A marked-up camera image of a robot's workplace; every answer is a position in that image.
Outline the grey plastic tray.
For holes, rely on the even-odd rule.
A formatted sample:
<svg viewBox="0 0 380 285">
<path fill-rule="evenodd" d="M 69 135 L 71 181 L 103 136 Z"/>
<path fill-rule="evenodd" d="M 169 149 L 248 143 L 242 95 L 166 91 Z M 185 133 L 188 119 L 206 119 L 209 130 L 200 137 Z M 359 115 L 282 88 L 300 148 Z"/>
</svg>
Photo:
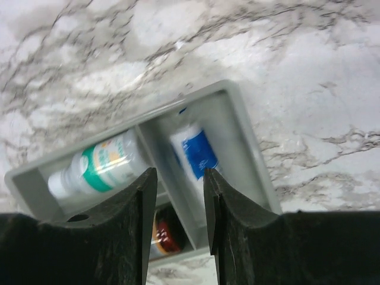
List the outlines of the grey plastic tray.
<svg viewBox="0 0 380 285">
<path fill-rule="evenodd" d="M 204 128 L 219 160 L 221 171 L 218 172 L 225 180 L 260 206 L 280 213 L 280 202 L 251 127 L 240 88 L 228 80 L 201 88 L 78 144 L 11 170 L 5 175 L 5 183 L 17 201 L 35 218 L 58 220 L 71 217 L 115 195 L 121 188 L 97 194 L 77 193 L 57 199 L 48 188 L 50 175 L 68 167 L 79 151 L 134 128 L 148 165 L 157 170 L 156 208 L 170 204 L 187 236 L 182 252 L 151 260 L 152 264 L 161 265 L 202 255 L 208 250 L 203 193 L 194 189 L 186 178 L 169 140 L 176 126 L 175 114 L 185 107 L 193 120 Z"/>
</svg>

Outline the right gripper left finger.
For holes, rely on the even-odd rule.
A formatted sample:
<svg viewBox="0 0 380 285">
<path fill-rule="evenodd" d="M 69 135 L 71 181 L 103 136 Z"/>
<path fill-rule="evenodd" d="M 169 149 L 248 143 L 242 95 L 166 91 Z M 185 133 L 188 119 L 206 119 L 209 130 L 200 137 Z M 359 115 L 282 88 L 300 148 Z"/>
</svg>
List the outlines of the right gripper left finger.
<svg viewBox="0 0 380 285">
<path fill-rule="evenodd" d="M 144 284 L 157 171 L 67 221 L 1 215 L 2 284 Z"/>
</svg>

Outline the brown medicine bottle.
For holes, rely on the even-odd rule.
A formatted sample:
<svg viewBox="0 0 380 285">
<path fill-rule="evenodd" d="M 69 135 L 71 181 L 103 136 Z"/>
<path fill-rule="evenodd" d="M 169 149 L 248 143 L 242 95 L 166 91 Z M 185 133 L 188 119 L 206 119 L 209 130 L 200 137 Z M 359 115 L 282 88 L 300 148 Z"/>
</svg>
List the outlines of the brown medicine bottle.
<svg viewBox="0 0 380 285">
<path fill-rule="evenodd" d="M 183 251 L 186 233 L 175 209 L 166 204 L 154 212 L 150 259 L 159 259 Z"/>
</svg>

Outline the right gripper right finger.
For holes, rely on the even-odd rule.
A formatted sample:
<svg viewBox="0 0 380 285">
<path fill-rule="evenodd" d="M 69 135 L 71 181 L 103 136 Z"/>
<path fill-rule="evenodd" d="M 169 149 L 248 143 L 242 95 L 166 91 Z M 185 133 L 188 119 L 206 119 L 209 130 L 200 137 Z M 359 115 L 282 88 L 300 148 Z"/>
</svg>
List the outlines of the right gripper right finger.
<svg viewBox="0 0 380 285">
<path fill-rule="evenodd" d="M 210 253 L 219 284 L 378 284 L 379 212 L 276 214 L 204 175 Z"/>
</svg>

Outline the white green bottle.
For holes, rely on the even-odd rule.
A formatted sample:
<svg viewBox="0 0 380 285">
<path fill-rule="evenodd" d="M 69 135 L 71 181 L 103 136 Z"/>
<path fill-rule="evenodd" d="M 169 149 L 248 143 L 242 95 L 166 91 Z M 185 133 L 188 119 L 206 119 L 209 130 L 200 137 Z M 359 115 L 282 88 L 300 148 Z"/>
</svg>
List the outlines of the white green bottle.
<svg viewBox="0 0 380 285">
<path fill-rule="evenodd" d="M 148 168 L 137 133 L 131 128 L 79 151 L 68 167 L 50 175 L 47 184 L 57 199 L 105 193 L 126 187 Z"/>
</svg>

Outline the white blue bandage roll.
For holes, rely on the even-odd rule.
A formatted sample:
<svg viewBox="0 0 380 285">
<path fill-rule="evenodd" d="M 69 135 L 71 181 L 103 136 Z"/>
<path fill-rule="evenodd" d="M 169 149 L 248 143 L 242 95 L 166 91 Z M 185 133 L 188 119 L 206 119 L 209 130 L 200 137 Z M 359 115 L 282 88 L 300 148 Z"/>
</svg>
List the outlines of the white blue bandage roll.
<svg viewBox="0 0 380 285">
<path fill-rule="evenodd" d="M 219 160 L 204 128 L 185 107 L 175 114 L 175 129 L 169 135 L 170 144 L 192 187 L 203 193 L 205 169 L 221 171 Z"/>
</svg>

